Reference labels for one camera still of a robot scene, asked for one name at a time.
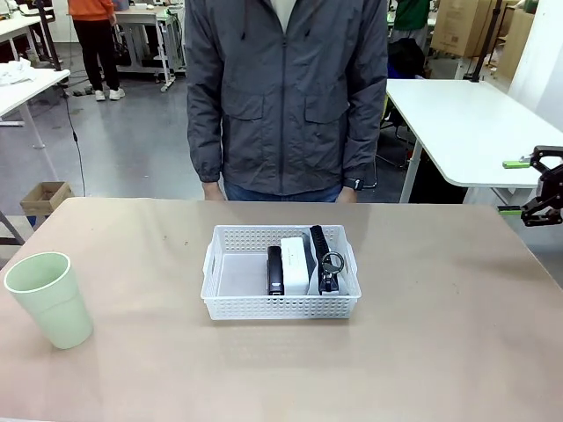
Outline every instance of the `person in green shirt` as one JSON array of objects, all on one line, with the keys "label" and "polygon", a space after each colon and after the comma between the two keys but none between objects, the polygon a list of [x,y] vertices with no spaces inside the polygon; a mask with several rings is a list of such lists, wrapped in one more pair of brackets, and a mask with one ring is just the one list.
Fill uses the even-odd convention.
[{"label": "person in green shirt", "polygon": [[391,42],[403,38],[412,38],[421,50],[424,50],[428,35],[428,14],[430,0],[397,0],[395,25],[391,33]]}]

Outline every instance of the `basket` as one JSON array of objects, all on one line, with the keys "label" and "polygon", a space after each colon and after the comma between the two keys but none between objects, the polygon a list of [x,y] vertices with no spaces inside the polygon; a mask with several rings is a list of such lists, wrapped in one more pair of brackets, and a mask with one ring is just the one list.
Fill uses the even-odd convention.
[{"label": "basket", "polygon": [[201,288],[211,319],[350,318],[362,292],[354,253],[342,226],[323,226],[323,232],[331,251],[345,259],[339,283],[346,295],[267,295],[267,247],[279,246],[286,237],[309,234],[309,228],[216,226],[203,265]]}]

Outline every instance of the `green cup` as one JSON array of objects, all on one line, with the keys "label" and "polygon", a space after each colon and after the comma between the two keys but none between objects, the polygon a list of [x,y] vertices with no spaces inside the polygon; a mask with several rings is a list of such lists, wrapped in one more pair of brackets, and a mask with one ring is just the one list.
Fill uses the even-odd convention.
[{"label": "green cup", "polygon": [[90,337],[92,321],[63,253],[38,253],[19,261],[4,276],[4,286],[55,347],[70,349]]}]

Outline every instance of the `jeans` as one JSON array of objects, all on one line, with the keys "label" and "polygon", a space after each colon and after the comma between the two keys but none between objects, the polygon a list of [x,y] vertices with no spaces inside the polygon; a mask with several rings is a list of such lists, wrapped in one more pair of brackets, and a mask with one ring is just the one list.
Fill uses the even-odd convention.
[{"label": "jeans", "polygon": [[303,192],[295,195],[273,195],[248,191],[240,186],[225,181],[225,194],[228,200],[246,200],[253,202],[335,202],[342,186],[330,187],[322,191]]},{"label": "jeans", "polygon": [[75,20],[74,29],[82,47],[84,67],[92,88],[95,91],[103,89],[98,67],[99,57],[107,86],[110,90],[117,91],[120,88],[120,80],[113,57],[113,29],[109,20]]}]

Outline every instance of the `floor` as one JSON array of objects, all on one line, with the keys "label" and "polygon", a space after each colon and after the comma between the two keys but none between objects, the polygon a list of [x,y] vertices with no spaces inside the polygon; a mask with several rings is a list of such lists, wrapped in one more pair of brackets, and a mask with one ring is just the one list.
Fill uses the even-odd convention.
[{"label": "floor", "polygon": [[[78,47],[59,45],[57,51],[72,72],[71,84],[75,86],[69,91],[83,89],[87,83]],[[455,73],[457,65],[443,59],[432,66],[437,75],[446,76],[452,70]],[[152,80],[123,79],[122,86],[127,96],[119,102],[96,103],[92,96],[69,98],[69,114],[84,162],[86,196],[201,199],[201,184],[186,140],[184,80],[179,78],[166,93]],[[50,103],[35,101],[32,114],[59,178],[70,182],[76,195],[82,195],[77,146],[65,102],[56,95],[48,99]],[[12,120],[17,118],[17,114],[11,116]],[[406,131],[400,134],[412,139]],[[404,159],[404,146],[395,140],[392,129],[383,131],[379,154],[395,162]],[[21,215],[19,201],[39,181],[48,180],[42,164],[25,128],[2,128],[0,209],[5,214]],[[398,202],[405,175],[405,171],[377,160],[378,186],[363,192],[360,201]],[[524,241],[548,271],[563,283],[563,228],[523,231],[518,222],[511,223],[516,231],[522,231]]]}]

